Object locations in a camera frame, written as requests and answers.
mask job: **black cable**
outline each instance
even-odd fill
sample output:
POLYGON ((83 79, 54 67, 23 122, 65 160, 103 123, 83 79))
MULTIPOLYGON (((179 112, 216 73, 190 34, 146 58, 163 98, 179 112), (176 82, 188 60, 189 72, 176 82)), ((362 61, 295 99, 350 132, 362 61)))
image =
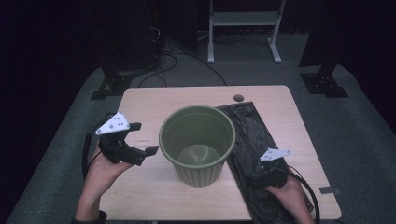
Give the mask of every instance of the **black cable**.
POLYGON ((161 73, 163 74, 163 86, 167 87, 168 84, 166 83, 165 72, 163 71, 163 67, 161 65, 160 65, 160 70, 161 70, 161 73))
POLYGON ((183 48, 185 48, 185 46, 178 46, 178 47, 174 47, 172 49, 166 48, 166 49, 164 49, 164 51, 170 53, 170 52, 177 51, 177 50, 180 50, 180 49, 183 49, 183 48))
POLYGON ((215 69, 213 69, 209 64, 207 64, 206 62, 204 62, 202 59, 200 59, 200 58, 198 58, 198 57, 196 57, 196 56, 194 56, 194 55, 190 55, 190 54, 188 54, 188 53, 172 53, 172 54, 187 55, 187 56, 190 56, 190 57, 192 57, 192 58, 197 59, 198 61, 201 61, 204 65, 206 65, 208 68, 210 68, 213 72, 215 72, 215 73, 221 78, 222 82, 224 83, 224 86, 228 86, 228 85, 227 85, 227 82, 224 80, 224 78, 221 76, 221 74, 220 74, 218 71, 216 71, 215 69))
POLYGON ((236 35, 218 34, 215 35, 213 43, 219 45, 231 45, 244 39, 243 35, 239 34, 239 36, 240 37, 238 38, 236 35))
POLYGON ((290 175, 291 177, 298 180, 300 183, 302 183, 304 185, 304 187, 308 190, 309 194, 311 195, 312 201, 313 201, 313 204, 315 207, 315 223, 319 224, 320 223, 320 211, 319 211, 318 199, 317 199, 317 196, 315 195, 315 192, 311 189, 311 187, 308 185, 308 183, 306 183, 306 181, 304 179, 302 179, 301 177, 295 175, 294 173, 292 173, 290 171, 284 171, 284 170, 276 168, 276 167, 272 167, 272 168, 275 170, 281 171, 287 175, 290 175))
POLYGON ((292 166, 290 166, 290 165, 288 165, 288 166, 289 166, 289 168, 291 168, 293 171, 295 171, 295 172, 300 176, 301 179, 304 179, 303 176, 300 174, 300 172, 298 172, 298 170, 297 170, 296 168, 294 168, 294 167, 292 167, 292 166))
POLYGON ((81 161, 81 169, 82 169, 82 176, 85 179, 85 177, 87 177, 87 173, 88 173, 88 168, 91 165, 87 164, 88 162, 88 154, 89 154, 89 150, 90 150, 90 145, 91 145, 91 140, 92 140, 92 136, 93 136, 93 132, 95 132, 96 129, 98 129, 99 127, 101 127, 103 124, 106 123, 106 121, 108 121, 108 117, 109 116, 114 116, 114 113, 108 113, 106 115, 106 118, 101 120, 100 122, 98 122, 97 124, 95 124, 90 131, 85 135, 85 142, 84 142, 84 148, 82 149, 82 161, 81 161))
POLYGON ((93 15, 92 15, 92 12, 91 12, 91 9, 90 9, 90 6, 89 6, 87 0, 84 1, 84 5, 85 5, 85 8, 86 8, 87 11, 88 11, 88 15, 89 15, 89 17, 90 17, 90 19, 91 19, 92 26, 94 27, 94 29, 95 29, 95 31, 97 32, 97 34, 99 34, 101 40, 108 46, 109 49, 111 49, 111 51, 113 51, 113 53, 114 53, 122 62, 126 63, 125 60, 117 53, 117 51, 107 42, 107 40, 106 40, 105 37, 103 36, 101 30, 99 29, 99 27, 97 26, 97 24, 96 24, 96 22, 95 22, 95 20, 94 20, 94 17, 93 17, 93 15))
POLYGON ((100 154, 102 154, 102 151, 99 151, 99 152, 91 159, 90 163, 89 163, 88 166, 87 166, 87 173, 88 173, 88 170, 90 170, 90 167, 91 167, 92 162, 93 162, 100 154))
MULTIPOLYGON (((172 56, 172 55, 170 55, 170 54, 164 54, 164 56, 169 56, 169 57, 173 58, 173 59, 175 60, 175 64, 173 64, 170 68, 167 68, 167 69, 165 69, 165 70, 162 70, 162 73, 167 72, 167 71, 173 69, 173 68, 176 67, 176 65, 177 65, 177 58, 176 58, 175 56, 172 56)), ((143 84, 147 79, 149 79, 149 78, 151 78, 151 77, 154 77, 154 76, 156 76, 156 75, 158 75, 158 74, 160 74, 160 73, 159 73, 159 72, 156 72, 156 73, 151 74, 150 76, 146 77, 145 79, 143 79, 143 80, 139 83, 139 85, 137 85, 137 88, 140 88, 140 87, 142 86, 142 84, 143 84)))
POLYGON ((163 78, 160 76, 160 72, 158 71, 158 69, 155 69, 155 71, 156 71, 156 74, 157 74, 157 78, 159 78, 159 79, 163 82, 163 84, 161 85, 161 87, 163 87, 165 81, 164 81, 163 78))

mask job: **hand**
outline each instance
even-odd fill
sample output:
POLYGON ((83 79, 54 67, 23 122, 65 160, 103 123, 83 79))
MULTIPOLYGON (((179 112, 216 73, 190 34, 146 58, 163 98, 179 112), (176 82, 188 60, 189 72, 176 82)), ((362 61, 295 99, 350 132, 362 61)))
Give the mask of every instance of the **hand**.
POLYGON ((314 219, 306 208, 303 187, 299 181, 288 176, 288 180, 282 188, 268 186, 265 189, 280 200, 283 207, 291 213, 297 223, 314 223, 314 219))
MULTIPOLYGON (((100 153, 96 147, 93 156, 100 153)), ((127 162, 112 163, 100 153, 91 163, 85 179, 84 188, 78 201, 75 220, 92 221, 99 218, 99 202, 102 195, 116 179, 132 165, 127 162)))

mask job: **green bucket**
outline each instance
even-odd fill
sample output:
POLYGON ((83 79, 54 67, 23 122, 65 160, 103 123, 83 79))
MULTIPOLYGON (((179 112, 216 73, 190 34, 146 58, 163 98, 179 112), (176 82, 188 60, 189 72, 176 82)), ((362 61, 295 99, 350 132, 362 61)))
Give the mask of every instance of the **green bucket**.
POLYGON ((160 129, 160 148, 187 185, 214 183, 233 151, 235 129, 216 108, 191 105, 171 114, 160 129))

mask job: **person's left hand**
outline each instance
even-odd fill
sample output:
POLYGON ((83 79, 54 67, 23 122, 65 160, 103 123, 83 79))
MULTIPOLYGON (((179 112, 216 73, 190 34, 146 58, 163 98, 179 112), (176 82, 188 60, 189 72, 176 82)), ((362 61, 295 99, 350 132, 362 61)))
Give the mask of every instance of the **person's left hand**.
MULTIPOLYGON (((93 156, 100 153, 99 147, 93 156)), ((84 188, 78 201, 76 220, 89 221, 99 217, 99 202, 102 195, 113 185, 116 179, 132 165, 127 162, 112 163, 102 153, 91 163, 85 179, 84 188)))

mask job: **wooden table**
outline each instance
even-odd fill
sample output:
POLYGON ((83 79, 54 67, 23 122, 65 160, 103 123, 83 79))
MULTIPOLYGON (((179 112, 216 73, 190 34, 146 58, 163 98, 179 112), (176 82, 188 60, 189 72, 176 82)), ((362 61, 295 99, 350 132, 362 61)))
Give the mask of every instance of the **wooden table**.
MULTIPOLYGON (((329 182, 318 160, 300 113, 285 86, 234 86, 129 89, 120 111, 129 122, 141 122, 140 131, 129 133, 129 146, 144 149, 159 145, 163 121, 186 105, 230 105, 241 94, 252 101, 279 148, 290 149, 286 162, 312 187, 322 219, 337 219, 341 211, 332 193, 319 188, 329 182)), ((142 166, 122 174, 102 197, 100 209, 118 220, 251 220, 227 163, 219 179, 204 188, 184 184, 159 150, 142 166)))

